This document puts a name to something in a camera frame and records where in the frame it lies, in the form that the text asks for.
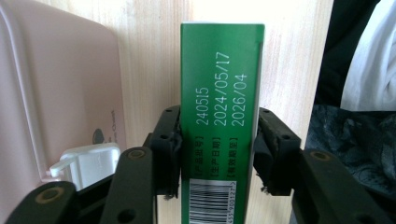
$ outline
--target white fabric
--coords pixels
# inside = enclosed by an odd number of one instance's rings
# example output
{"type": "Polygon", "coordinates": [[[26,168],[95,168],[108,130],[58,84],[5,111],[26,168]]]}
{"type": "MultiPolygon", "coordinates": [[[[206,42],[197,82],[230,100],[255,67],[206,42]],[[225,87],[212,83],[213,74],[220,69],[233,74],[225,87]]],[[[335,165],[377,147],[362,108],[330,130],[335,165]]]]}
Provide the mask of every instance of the white fabric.
{"type": "Polygon", "coordinates": [[[356,48],[341,108],[396,111],[396,1],[382,0],[356,48]]]}

